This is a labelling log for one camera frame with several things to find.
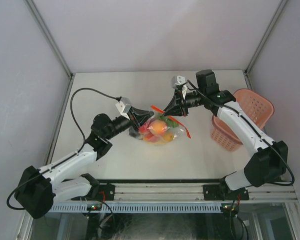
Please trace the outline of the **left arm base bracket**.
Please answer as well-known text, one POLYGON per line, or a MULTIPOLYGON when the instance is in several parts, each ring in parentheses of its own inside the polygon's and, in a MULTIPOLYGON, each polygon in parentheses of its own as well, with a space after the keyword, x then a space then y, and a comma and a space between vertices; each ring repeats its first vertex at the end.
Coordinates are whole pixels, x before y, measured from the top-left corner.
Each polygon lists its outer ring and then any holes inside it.
POLYGON ((84 196, 76 196, 71 200, 98 200, 98 201, 113 201, 115 194, 115 185, 109 183, 100 183, 97 179, 95 179, 90 174, 82 174, 81 177, 86 179, 88 183, 91 185, 89 192, 84 196))

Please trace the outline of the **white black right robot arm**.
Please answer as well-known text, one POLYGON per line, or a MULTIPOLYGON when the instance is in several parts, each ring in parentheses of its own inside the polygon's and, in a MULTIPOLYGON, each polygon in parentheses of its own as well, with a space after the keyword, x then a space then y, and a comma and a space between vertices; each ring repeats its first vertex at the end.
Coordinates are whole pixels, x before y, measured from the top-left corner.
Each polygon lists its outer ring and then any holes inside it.
POLYGON ((291 172, 287 164, 288 146, 266 135, 242 110, 228 90, 220 90, 212 70, 196 73, 197 84, 183 76, 174 76, 174 95, 163 110, 165 116, 187 116, 188 109, 204 106, 222 120, 239 138, 251 157, 246 166, 220 179, 217 196, 236 198, 247 187, 276 185, 275 179, 291 172))

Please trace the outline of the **clear zip top bag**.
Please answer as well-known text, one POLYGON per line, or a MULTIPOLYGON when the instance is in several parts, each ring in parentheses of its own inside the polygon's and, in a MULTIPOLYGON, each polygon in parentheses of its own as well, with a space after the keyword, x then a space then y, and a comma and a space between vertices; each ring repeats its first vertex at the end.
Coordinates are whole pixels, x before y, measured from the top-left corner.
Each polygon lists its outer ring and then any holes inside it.
POLYGON ((181 135, 191 139, 188 129, 172 116, 164 116, 163 111, 152 105, 150 113, 153 114, 141 127, 129 129, 129 135, 148 144, 165 145, 181 135))

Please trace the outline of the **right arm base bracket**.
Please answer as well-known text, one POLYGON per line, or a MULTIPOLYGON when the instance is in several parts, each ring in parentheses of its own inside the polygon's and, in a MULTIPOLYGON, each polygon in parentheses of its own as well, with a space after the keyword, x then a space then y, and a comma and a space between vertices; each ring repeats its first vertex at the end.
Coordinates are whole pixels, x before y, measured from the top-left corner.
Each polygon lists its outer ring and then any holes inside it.
POLYGON ((203 185, 204 200, 233 200, 249 186, 251 183, 246 178, 244 171, 236 171, 219 179, 217 184, 203 185))

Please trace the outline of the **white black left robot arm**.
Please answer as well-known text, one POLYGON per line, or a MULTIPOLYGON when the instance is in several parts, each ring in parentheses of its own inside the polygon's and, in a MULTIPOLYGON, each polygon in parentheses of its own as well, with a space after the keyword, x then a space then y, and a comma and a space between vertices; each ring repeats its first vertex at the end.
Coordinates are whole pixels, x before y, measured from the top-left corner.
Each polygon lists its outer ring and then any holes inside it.
POLYGON ((91 125, 91 133, 83 146, 60 160, 41 168, 27 167, 14 191, 14 198, 34 219, 43 217, 54 203, 85 196, 88 200, 99 195, 98 181, 88 173, 69 180, 71 174, 107 154, 110 139, 129 128, 139 129, 154 113, 132 106, 123 115, 110 119, 98 114, 91 125))

